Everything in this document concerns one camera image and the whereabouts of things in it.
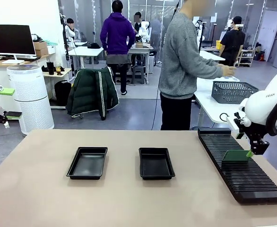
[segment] perforated basket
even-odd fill
[[[256,92],[256,87],[245,82],[214,81],[212,97],[221,104],[240,104]]]

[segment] black ribbed rack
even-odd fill
[[[250,158],[247,162],[222,163],[228,150],[243,150],[229,129],[199,130],[199,139],[239,203],[277,203],[277,186]]]

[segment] black tray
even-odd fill
[[[103,167],[108,148],[78,148],[66,174],[76,180],[98,180],[103,175]]]
[[[243,150],[229,129],[199,130],[199,139],[239,203],[277,203],[277,186],[252,158],[222,162],[228,150]]]
[[[175,176],[167,148],[140,148],[139,158],[144,180],[170,180]]]

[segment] computer monitor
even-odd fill
[[[0,25],[0,54],[15,56],[10,64],[23,62],[16,55],[35,55],[35,47],[28,25]]]

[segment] purple hoodie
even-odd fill
[[[104,21],[100,38],[108,54],[128,54],[128,50],[134,44],[135,33],[131,23],[121,13],[112,13]]]

